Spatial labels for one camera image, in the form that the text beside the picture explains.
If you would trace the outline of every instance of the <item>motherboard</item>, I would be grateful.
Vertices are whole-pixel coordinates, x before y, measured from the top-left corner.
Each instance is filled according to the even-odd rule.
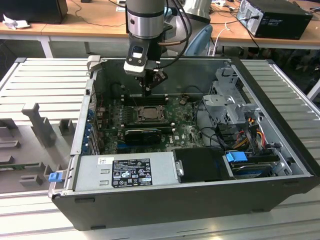
[[[194,102],[179,96],[114,99],[99,114],[103,154],[170,152],[204,147]]]

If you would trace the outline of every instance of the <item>wooden desk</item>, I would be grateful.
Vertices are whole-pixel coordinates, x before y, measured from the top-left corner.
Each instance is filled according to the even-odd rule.
[[[320,7],[320,3],[296,0],[300,7],[309,10],[311,7]],[[239,7],[239,3],[230,4]],[[232,22],[236,19],[230,17],[229,13],[214,12],[211,15],[211,23]],[[256,43],[263,48],[288,48],[288,49],[320,49],[320,14],[316,14],[318,20],[311,20],[305,29],[300,40],[274,39],[274,38],[254,38]],[[224,24],[212,24],[212,37],[216,39],[219,32],[225,28]],[[239,47],[255,47],[254,42],[250,38],[248,31],[240,22],[227,25],[231,31],[225,30],[221,33],[218,42],[223,46],[239,46]]]
[[[117,12],[117,6],[111,2],[93,0],[91,3],[82,3],[81,0],[67,0],[67,5],[68,14],[62,24],[47,24],[42,30],[43,35],[128,38],[126,33],[126,14]],[[92,24],[88,24],[81,17],[77,17],[76,11],[78,11],[78,16]]]
[[[62,24],[32,23],[31,28],[11,30],[0,24],[0,39],[12,40],[37,40],[41,42],[47,58],[52,58],[50,41],[85,42],[86,51],[89,52],[88,42],[127,43],[128,35],[125,26],[125,13],[116,12],[116,6],[108,0],[93,0],[91,3],[81,3],[81,0],[66,0],[68,14]],[[310,7],[320,6],[312,3],[296,0],[300,6],[308,10]],[[238,7],[239,3],[230,3]],[[225,23],[236,20],[229,13],[214,12],[211,15],[212,23]],[[216,39],[224,24],[213,24],[212,37]],[[218,44],[221,46],[255,47],[247,30],[241,23],[228,25],[231,31],[224,31]],[[300,40],[285,40],[271,38],[255,38],[261,48],[284,49],[320,49],[320,20],[312,20]]]

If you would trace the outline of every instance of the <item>power supply label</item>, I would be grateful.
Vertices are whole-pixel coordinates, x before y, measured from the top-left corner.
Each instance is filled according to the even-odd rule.
[[[114,160],[111,185],[114,188],[152,185],[150,158]]]

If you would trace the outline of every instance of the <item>yellow wire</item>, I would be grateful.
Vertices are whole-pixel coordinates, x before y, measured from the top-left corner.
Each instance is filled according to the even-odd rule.
[[[264,137],[263,137],[261,132],[257,131],[256,133],[260,135],[260,137],[261,137],[261,146],[263,147]]]
[[[245,144],[248,141],[248,138],[244,139],[242,142],[238,143],[234,149],[239,148],[242,144]]]

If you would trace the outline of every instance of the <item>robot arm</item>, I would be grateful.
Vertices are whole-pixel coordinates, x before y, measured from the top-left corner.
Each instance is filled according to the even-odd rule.
[[[187,55],[194,56],[200,53],[201,48],[205,48],[212,32],[208,14],[211,0],[186,0],[183,15],[179,11],[177,16],[169,18],[168,23],[165,22],[164,16],[165,2],[126,1],[126,27],[130,45],[124,70],[126,74],[134,76],[139,81],[144,96],[150,95],[152,88],[168,78],[160,65],[160,57],[165,47],[179,52],[180,56],[186,52],[189,53]],[[176,8],[181,6],[178,0],[172,2]],[[175,44],[165,42],[165,33],[169,29],[176,31],[175,36],[169,40]]]

